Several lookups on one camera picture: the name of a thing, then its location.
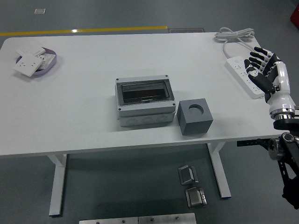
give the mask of power strip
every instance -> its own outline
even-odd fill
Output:
[[[241,56],[231,57],[227,59],[225,66],[251,98],[257,99],[264,96],[264,92],[248,78],[244,58]]]

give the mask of gray cube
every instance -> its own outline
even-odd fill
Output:
[[[213,121],[206,99],[180,101],[177,118],[182,135],[206,133]]]

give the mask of table leg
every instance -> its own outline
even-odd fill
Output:
[[[212,164],[214,167],[215,176],[217,179],[218,188],[222,198],[231,197],[229,187],[228,187],[228,182],[226,180],[226,176],[219,155],[219,151],[220,149],[222,149],[224,144],[225,142],[211,142],[207,144],[210,152]]]
[[[48,155],[48,157],[55,164],[55,174],[49,212],[49,216],[55,216],[60,215],[61,210],[67,154]]]

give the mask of metal plate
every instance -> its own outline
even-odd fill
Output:
[[[79,224],[138,224],[138,217],[109,218],[80,221]]]
[[[176,28],[176,29],[168,29],[168,33],[171,34],[183,34],[183,33],[204,33],[205,30],[203,28]]]
[[[196,224],[194,213],[139,217],[139,224]]]
[[[46,9],[45,8],[37,8],[34,11],[34,14],[45,14]]]
[[[194,213],[83,220],[79,224],[196,224]]]

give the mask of purple tray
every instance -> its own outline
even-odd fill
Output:
[[[54,59],[51,61],[51,63],[48,65],[47,68],[45,69],[42,69],[42,70],[36,70],[35,73],[33,73],[33,76],[34,75],[42,75],[44,73],[46,73],[47,71],[49,71],[50,68],[53,67],[53,65],[56,63],[57,61],[57,54],[53,51],[53,50],[50,50],[50,49],[47,49],[47,48],[44,48],[46,50],[46,52],[44,52],[43,54],[41,55],[44,55],[44,54],[51,54],[51,55],[55,55]]]

